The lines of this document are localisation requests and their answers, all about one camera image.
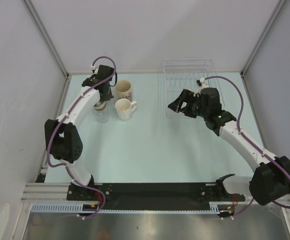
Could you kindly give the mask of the cream painted ceramic mug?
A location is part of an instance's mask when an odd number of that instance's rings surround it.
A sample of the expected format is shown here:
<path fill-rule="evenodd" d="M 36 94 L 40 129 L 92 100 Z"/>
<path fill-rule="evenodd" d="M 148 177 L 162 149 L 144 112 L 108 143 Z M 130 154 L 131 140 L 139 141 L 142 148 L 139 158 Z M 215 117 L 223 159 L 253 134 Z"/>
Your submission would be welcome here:
<path fill-rule="evenodd" d="M 118 101 L 120 99 L 128 99 L 132 101 L 132 84 L 127 79 L 119 80 L 115 87 L 113 88 L 115 99 Z"/>

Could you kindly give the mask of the brown cream cup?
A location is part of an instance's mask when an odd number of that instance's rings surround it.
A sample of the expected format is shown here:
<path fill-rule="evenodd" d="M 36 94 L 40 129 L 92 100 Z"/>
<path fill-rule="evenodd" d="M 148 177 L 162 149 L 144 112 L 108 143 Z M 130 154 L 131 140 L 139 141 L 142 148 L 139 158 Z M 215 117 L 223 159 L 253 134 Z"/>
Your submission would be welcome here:
<path fill-rule="evenodd" d="M 101 112 L 101 111 L 103 111 L 105 108 L 106 108 L 106 103 L 105 102 L 97 102 L 94 106 L 93 106 L 93 108 L 96 110 L 96 111 L 98 111 L 98 112 Z"/>

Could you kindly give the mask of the white Simple ceramic mug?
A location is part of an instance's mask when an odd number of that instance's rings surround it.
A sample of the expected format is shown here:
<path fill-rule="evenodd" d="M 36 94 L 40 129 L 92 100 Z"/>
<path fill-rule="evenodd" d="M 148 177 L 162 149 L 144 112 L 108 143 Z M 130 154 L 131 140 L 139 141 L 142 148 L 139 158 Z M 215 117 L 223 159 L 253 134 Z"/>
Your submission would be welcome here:
<path fill-rule="evenodd" d="M 136 101 L 130 101 L 127 98 L 121 98 L 116 101 L 115 109 L 118 117 L 123 121 L 128 121 L 132 118 L 133 111 L 137 108 L 138 103 Z"/>

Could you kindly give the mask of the clear glass cup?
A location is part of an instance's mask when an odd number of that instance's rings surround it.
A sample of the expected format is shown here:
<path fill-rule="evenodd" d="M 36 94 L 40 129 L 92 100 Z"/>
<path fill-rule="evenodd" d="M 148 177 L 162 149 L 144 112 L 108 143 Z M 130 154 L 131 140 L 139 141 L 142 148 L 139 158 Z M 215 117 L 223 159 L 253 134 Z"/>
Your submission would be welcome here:
<path fill-rule="evenodd" d="M 110 119 L 110 113 L 107 106 L 103 108 L 94 108 L 93 114 L 99 123 L 107 123 Z"/>

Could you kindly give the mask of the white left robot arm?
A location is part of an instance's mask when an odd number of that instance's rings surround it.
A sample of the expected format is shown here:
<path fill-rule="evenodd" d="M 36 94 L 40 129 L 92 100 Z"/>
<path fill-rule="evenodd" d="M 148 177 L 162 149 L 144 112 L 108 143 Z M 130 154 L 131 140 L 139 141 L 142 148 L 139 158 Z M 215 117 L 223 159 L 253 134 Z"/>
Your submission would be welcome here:
<path fill-rule="evenodd" d="M 48 166 L 65 167 L 71 182 L 79 186 L 78 194 L 85 200 L 95 196 L 96 188 L 90 184 L 93 176 L 79 161 L 83 152 L 79 128 L 91 111 L 105 111 L 106 102 L 114 98 L 110 82 L 116 77 L 115 66 L 93 65 L 92 75 L 83 81 L 78 96 L 69 108 L 56 119 L 48 119 L 44 124 Z"/>

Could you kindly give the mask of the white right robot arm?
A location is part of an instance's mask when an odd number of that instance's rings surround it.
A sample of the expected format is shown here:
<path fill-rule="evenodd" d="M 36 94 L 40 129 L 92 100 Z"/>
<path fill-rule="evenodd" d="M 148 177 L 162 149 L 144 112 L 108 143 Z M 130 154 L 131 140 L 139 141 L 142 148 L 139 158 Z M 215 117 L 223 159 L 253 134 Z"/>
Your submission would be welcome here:
<path fill-rule="evenodd" d="M 237 119 L 222 109 L 216 88 L 207 87 L 199 92 L 183 89 L 167 107 L 190 118 L 203 118 L 207 128 L 228 142 L 253 171 L 252 177 L 225 176 L 222 184 L 215 188 L 220 200 L 227 201 L 233 194 L 239 194 L 251 196 L 265 206 L 290 194 L 290 160 L 248 141 L 248 135 L 237 126 Z"/>

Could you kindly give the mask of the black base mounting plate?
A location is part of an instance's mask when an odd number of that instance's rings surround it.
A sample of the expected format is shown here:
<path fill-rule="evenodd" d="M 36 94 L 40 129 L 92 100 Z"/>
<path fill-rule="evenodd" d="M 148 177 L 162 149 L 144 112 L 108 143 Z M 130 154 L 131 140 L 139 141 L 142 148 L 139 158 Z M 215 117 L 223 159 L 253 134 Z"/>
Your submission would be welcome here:
<path fill-rule="evenodd" d="M 93 188 L 105 194 L 105 204 L 187 204 L 245 201 L 245 196 L 226 192 L 218 182 L 187 183 L 95 183 Z"/>

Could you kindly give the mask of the aluminium frame rail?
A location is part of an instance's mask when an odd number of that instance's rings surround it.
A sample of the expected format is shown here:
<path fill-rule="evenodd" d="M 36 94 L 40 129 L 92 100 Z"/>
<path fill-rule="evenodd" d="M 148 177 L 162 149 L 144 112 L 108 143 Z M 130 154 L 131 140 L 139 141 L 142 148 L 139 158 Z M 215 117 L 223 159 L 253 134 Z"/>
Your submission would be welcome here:
<path fill-rule="evenodd" d="M 223 186 L 214 182 L 187 183 L 99 183 L 94 189 L 77 186 L 73 183 L 28 183 L 25 186 L 21 200 L 24 202 L 91 202 L 96 201 L 97 190 L 105 195 L 107 202 L 119 197 L 167 199 L 186 198 L 199 202 L 225 202 L 245 200 L 245 195 L 228 193 Z"/>

